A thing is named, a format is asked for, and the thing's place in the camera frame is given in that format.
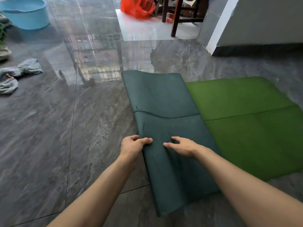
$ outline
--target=green mat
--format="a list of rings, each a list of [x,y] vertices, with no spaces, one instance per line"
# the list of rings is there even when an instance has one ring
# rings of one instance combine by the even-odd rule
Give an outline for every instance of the green mat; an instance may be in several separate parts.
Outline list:
[[[186,85],[227,160],[262,180],[303,168],[303,113],[268,80]]]
[[[166,150],[172,136],[190,138],[220,154],[180,74],[122,74],[140,137],[153,138],[143,156],[158,215],[219,191],[195,159]]]

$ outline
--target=folded mat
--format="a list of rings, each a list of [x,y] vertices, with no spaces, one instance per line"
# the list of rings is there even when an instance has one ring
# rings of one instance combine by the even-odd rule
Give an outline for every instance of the folded mat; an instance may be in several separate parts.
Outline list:
[[[267,180],[303,168],[303,112],[262,77],[186,83],[222,156]]]
[[[172,136],[180,136],[220,154],[181,75],[124,71],[123,80],[140,137],[153,138],[143,156],[157,214],[166,215],[219,191],[197,160],[163,146],[172,142]]]

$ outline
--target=black baseboard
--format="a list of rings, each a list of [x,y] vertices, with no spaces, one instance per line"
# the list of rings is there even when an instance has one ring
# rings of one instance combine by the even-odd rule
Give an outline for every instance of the black baseboard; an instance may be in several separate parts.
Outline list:
[[[252,56],[268,53],[285,53],[292,51],[303,51],[303,43],[217,46],[212,56]]]

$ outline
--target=orange-red bag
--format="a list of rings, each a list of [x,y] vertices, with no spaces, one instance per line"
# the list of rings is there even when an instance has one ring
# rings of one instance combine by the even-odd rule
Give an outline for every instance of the orange-red bag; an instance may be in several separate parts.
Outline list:
[[[154,0],[121,0],[121,11],[137,19],[145,19],[156,8]]]

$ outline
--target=white wall edge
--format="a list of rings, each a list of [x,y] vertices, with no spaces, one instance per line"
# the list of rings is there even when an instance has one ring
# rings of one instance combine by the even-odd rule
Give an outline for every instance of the white wall edge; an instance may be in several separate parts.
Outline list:
[[[210,37],[210,40],[206,46],[206,50],[212,55],[214,53],[214,50],[217,47],[218,41],[223,33],[223,30],[226,27],[226,24],[229,21],[229,18],[231,17],[237,3],[239,0],[228,0],[224,10],[221,14],[221,17]]]

